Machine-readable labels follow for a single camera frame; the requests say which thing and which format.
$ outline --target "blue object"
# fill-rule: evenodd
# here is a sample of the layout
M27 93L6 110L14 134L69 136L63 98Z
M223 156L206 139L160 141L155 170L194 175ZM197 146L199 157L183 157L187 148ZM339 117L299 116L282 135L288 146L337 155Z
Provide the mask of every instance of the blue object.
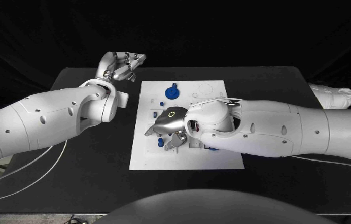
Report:
M174 99L178 98L178 96L180 96L180 91L178 91L178 89L177 89L177 84L173 83L171 88L168 88L168 89L165 90L165 97L167 97L170 100L174 100Z
M158 138L158 147L161 148L164 145L163 138Z

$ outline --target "blue cap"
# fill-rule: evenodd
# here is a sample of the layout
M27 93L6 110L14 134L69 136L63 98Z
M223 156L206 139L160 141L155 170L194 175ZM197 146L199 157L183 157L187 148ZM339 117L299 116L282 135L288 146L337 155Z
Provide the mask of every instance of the blue cap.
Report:
M168 88L168 89L165 90L165 97L167 97L170 100L174 100L174 99L178 98L178 96L180 96L180 91L178 91L178 89L177 89L177 84L173 83L171 88Z
M164 145L163 138L158 138L158 147L161 148Z

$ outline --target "robotic hand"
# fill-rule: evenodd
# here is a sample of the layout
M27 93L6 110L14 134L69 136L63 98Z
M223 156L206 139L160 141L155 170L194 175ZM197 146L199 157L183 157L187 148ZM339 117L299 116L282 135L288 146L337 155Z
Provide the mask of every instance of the robotic hand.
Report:
M236 128L230 116L240 120ZM311 109L276 101L214 98L191 104L188 110L170 107L145 136L174 132L177 134L165 151L168 145L180 147L188 135L206 146L242 154L286 157L314 153L351 158L350 110ZM181 143L178 140L173 143L176 136L178 139L183 136Z
M35 94L0 109L0 158L46 148L114 119L117 107L127 107L128 94L114 80L135 81L134 70L145 55L108 52L95 79L79 88Z

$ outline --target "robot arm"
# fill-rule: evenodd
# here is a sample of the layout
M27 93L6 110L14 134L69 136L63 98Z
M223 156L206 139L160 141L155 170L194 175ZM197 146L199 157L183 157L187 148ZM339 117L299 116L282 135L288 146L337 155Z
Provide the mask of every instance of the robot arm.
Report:
M190 105L184 117L187 135L206 146L265 157L314 153L351 158L350 110L311 109L275 101L223 100L227 98ZM237 128L230 116L240 120Z
M85 129L114 119L117 107L127 107L128 94L112 80L135 80L134 69L145 55L108 52L96 77L79 88L35 94L0 109L0 158L50 147Z

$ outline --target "black table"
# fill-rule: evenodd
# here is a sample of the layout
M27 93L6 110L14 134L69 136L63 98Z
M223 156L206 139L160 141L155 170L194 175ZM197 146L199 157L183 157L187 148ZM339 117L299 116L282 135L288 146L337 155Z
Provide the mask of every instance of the black table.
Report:
M96 69L66 68L52 90L78 87ZM115 82L129 94L128 107L68 141L62 159L39 183L0 199L1 213L108 213L154 194L194 188L232 189L285 201L314 213L351 213L351 167L243 155L245 170L129 171L141 81L224 80L227 95L319 108L295 67L142 68L137 82ZM63 144L39 161L0 180L0 196L27 186L52 167ZM13 156L9 171L45 149Z

